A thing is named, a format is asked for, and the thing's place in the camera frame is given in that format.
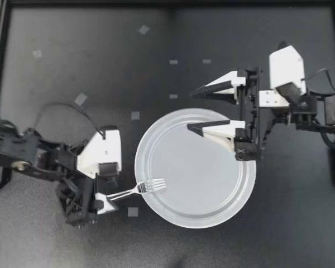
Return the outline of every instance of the wire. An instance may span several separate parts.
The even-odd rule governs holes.
[[[302,81],[306,81],[306,80],[309,80],[311,78],[314,78],[315,76],[317,76],[318,74],[320,74],[321,72],[325,72],[326,73],[326,76],[328,78],[328,81],[329,81],[329,84],[331,86],[331,88],[333,89],[333,91],[335,92],[335,87],[334,87],[334,84],[331,80],[331,77],[330,77],[330,73],[329,73],[329,70],[326,69],[326,68],[323,68],[323,69],[320,69],[318,70],[316,73],[314,73],[313,75],[307,77],[307,78],[303,78]]]
[[[314,122],[318,125],[320,125],[319,120],[317,120],[316,118],[314,119]],[[321,132],[320,133],[324,143],[330,148],[330,149],[335,149],[335,140],[331,141],[330,138],[328,137],[328,135],[325,132]]]
[[[42,108],[40,109],[40,111],[37,114],[37,117],[36,117],[36,119],[33,123],[33,126],[32,126],[33,129],[36,129],[37,126],[39,125],[40,119],[41,119],[42,115],[44,114],[44,112],[48,108],[51,108],[51,107],[54,107],[54,106],[66,106],[66,107],[69,107],[69,108],[79,112],[81,115],[83,115],[85,118],[87,118],[91,122],[91,124],[93,125],[95,130],[103,137],[103,139],[106,139],[106,134],[103,131],[101,131],[101,129],[98,127],[98,125],[95,123],[95,121],[88,114],[86,114],[82,109],[78,108],[77,106],[74,106],[74,105],[69,104],[69,103],[63,103],[63,102],[50,102],[50,103],[42,106]]]

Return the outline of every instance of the black cable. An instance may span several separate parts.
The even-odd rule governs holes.
[[[39,111],[39,113],[37,114],[37,117],[33,123],[33,126],[32,128],[33,129],[36,129],[38,124],[39,124],[39,121],[43,115],[43,113],[50,107],[54,107],[54,106],[66,106],[66,107],[69,107],[77,112],[79,112],[81,115],[83,115],[85,118],[87,118],[91,124],[93,125],[93,127],[95,128],[95,130],[103,137],[103,139],[106,138],[106,134],[101,131],[101,129],[98,127],[98,125],[95,123],[95,121],[88,115],[86,114],[82,109],[78,108],[77,106],[74,106],[72,104],[69,104],[69,103],[63,103],[63,102],[50,102],[44,106],[42,106],[41,110]]]
[[[314,119],[314,122],[318,125],[320,125],[319,120],[317,120],[316,118]],[[331,149],[335,149],[335,140],[331,141],[330,138],[328,137],[328,135],[325,132],[321,132],[320,133],[324,143]]]
[[[309,77],[307,77],[307,78],[303,78],[302,81],[309,80],[309,79],[311,79],[311,78],[317,76],[318,74],[320,74],[320,73],[323,72],[323,71],[326,73],[326,76],[327,76],[327,78],[328,78],[329,84],[330,84],[331,88],[333,89],[333,91],[335,92],[335,87],[334,87],[334,84],[333,84],[333,82],[332,82],[332,80],[331,80],[329,70],[326,69],[326,68],[323,68],[323,69],[318,70],[318,71],[317,71],[316,73],[314,73],[312,76],[309,76]]]
[[[318,97],[323,97],[323,98],[330,97],[330,96],[335,96],[335,93],[331,93],[331,92],[330,93],[316,92],[316,91],[312,90],[310,87],[307,87],[307,88],[308,88],[308,90],[309,90],[309,92],[310,92],[311,95],[316,95]]]

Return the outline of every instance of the screw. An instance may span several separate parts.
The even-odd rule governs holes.
[[[302,108],[306,108],[306,107],[308,106],[308,104],[307,104],[306,102],[301,102],[300,106],[301,106]]]

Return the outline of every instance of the fork handle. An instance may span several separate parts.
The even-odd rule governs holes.
[[[119,192],[119,193],[115,193],[115,194],[108,194],[107,198],[116,197],[116,196],[121,195],[121,194],[127,194],[127,193],[130,193],[131,191],[132,191],[132,189],[125,190],[125,191],[122,191],[122,192]]]
[[[123,199],[125,197],[128,197],[132,194],[136,194],[132,190],[129,190],[129,191],[126,191],[126,192],[128,192],[128,193],[121,192],[120,195],[115,195],[113,198],[110,198],[110,197],[107,196],[107,198],[110,199],[111,201],[115,201],[115,200],[120,200],[120,199]]]

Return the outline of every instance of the fork tines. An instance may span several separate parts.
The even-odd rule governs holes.
[[[152,179],[148,181],[144,181],[140,185],[140,192],[141,193],[149,193],[161,190],[166,187],[166,181],[165,179]]]

